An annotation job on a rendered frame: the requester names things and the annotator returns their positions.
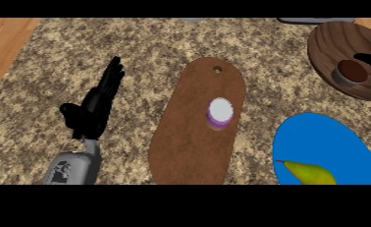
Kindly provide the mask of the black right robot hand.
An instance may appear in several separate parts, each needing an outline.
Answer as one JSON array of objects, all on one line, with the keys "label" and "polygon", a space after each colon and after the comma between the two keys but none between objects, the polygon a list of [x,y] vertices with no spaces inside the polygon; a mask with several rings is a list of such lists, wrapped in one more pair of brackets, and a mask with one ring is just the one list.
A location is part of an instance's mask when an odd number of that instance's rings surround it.
[{"label": "black right robot hand", "polygon": [[371,64],[371,54],[366,53],[356,53],[353,55],[353,58],[359,61],[364,62],[366,64]]}]

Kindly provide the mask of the dark grey flat object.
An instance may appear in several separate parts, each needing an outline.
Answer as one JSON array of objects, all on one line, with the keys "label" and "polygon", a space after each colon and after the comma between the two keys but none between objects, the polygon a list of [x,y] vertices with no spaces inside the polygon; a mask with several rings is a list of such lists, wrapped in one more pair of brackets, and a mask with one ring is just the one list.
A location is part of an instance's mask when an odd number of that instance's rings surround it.
[{"label": "dark grey flat object", "polygon": [[278,22],[291,25],[319,25],[328,22],[353,23],[354,18],[276,18]]}]

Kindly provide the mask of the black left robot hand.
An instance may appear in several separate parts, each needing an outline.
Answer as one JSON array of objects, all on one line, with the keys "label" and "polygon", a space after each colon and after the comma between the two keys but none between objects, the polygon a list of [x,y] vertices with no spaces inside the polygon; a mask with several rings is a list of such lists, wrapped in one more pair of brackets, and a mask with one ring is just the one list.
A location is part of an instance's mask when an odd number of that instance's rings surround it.
[{"label": "black left robot hand", "polygon": [[113,99],[124,76],[120,58],[113,57],[98,84],[89,89],[82,103],[63,103],[58,107],[64,126],[76,140],[97,140],[105,130]]}]

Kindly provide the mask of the purple can with white end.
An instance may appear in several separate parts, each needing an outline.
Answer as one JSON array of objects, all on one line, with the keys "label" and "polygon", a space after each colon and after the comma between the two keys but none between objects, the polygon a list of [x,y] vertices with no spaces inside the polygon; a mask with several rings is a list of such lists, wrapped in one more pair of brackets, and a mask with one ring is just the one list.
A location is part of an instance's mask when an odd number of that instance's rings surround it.
[{"label": "purple can with white end", "polygon": [[232,120],[232,103],[223,98],[216,97],[205,110],[205,118],[213,129],[222,130]]}]

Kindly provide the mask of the yellow-green pear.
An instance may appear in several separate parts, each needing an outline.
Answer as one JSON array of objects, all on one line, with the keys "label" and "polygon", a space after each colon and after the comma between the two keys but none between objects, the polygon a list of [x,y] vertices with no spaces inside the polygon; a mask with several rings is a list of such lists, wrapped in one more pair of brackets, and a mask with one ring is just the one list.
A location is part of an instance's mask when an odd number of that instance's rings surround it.
[{"label": "yellow-green pear", "polygon": [[332,174],[314,164],[306,164],[288,160],[279,160],[289,174],[303,185],[334,185]]}]

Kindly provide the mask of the chocolate cupcake in grey wrapper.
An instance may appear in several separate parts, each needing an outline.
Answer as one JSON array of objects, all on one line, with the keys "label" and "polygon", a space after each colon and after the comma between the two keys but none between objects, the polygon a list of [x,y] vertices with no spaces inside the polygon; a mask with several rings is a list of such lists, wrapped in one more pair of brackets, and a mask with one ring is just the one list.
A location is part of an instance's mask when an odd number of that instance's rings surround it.
[{"label": "chocolate cupcake in grey wrapper", "polygon": [[331,78],[338,85],[350,87],[367,80],[367,73],[356,61],[341,60],[331,72]]}]

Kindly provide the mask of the blue plate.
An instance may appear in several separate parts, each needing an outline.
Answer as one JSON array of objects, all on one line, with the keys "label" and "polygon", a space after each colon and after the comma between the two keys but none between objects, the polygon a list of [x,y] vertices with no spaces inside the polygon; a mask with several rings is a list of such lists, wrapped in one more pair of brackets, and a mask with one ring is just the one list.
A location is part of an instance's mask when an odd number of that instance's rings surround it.
[{"label": "blue plate", "polygon": [[294,114],[273,135],[272,166],[278,184],[298,185],[282,161],[319,165],[338,185],[371,185],[371,150],[348,127],[322,113]]}]

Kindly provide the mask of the brown wooden bowl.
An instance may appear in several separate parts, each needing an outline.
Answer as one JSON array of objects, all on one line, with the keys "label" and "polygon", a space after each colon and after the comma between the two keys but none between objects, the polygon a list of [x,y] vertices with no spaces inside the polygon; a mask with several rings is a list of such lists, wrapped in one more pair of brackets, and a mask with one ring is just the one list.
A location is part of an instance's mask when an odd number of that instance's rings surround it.
[{"label": "brown wooden bowl", "polygon": [[[356,53],[371,54],[371,28],[347,22],[328,22],[314,27],[307,40],[307,54],[311,66],[325,83],[342,94],[371,101],[371,65],[356,60]],[[332,71],[341,60],[354,61],[366,71],[363,83],[339,85]]]}]

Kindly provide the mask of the brown wooden cutting board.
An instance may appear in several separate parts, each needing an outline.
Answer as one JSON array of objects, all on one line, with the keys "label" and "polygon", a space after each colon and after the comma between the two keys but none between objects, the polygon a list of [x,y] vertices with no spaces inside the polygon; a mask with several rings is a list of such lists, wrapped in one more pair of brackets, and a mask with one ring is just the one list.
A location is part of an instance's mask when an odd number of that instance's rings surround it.
[{"label": "brown wooden cutting board", "polygon": [[[148,169],[157,184],[219,184],[225,180],[244,94],[244,79],[228,61],[205,57],[188,63],[148,146]],[[232,107],[230,121],[220,130],[205,118],[217,97]]]}]

